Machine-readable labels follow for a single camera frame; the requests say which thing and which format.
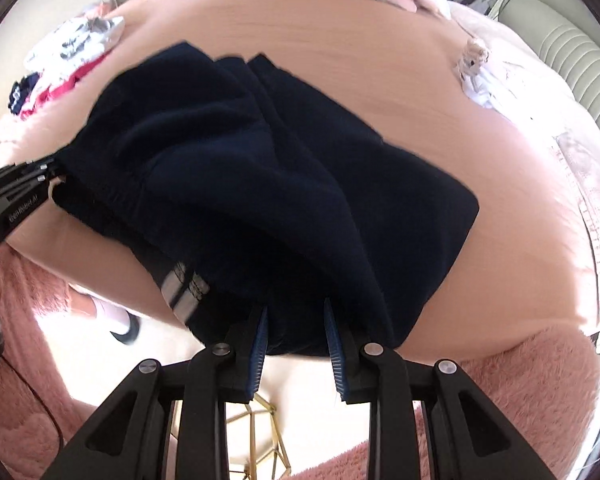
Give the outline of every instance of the pile of clothes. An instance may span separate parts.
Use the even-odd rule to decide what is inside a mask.
[[[116,46],[122,17],[79,16],[45,36],[24,60],[32,73],[11,88],[9,110],[22,120],[73,89]]]

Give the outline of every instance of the beige leather sofa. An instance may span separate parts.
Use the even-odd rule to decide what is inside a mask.
[[[512,28],[559,73],[600,128],[600,25],[581,0],[498,0],[490,18]]]

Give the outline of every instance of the navy blue garment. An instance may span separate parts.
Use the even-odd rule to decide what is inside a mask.
[[[20,82],[15,82],[11,87],[9,94],[9,110],[12,114],[18,115],[22,109],[22,105],[26,102],[27,97],[31,94],[33,87],[40,79],[38,72],[24,76]]]
[[[158,286],[176,265],[208,283],[196,336],[217,342],[265,304],[270,354],[327,355],[327,297],[399,346],[478,213],[457,180],[266,57],[188,44],[118,76],[56,155],[60,206],[131,247]]]

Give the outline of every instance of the sofa cushion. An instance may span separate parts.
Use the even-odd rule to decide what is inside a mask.
[[[498,20],[562,76],[600,128],[600,47],[540,0],[504,0]]]

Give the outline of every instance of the white sock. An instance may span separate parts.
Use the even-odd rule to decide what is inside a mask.
[[[91,297],[96,306],[96,319],[101,322],[109,332],[125,335],[131,328],[129,313],[122,307],[109,303],[100,298]]]

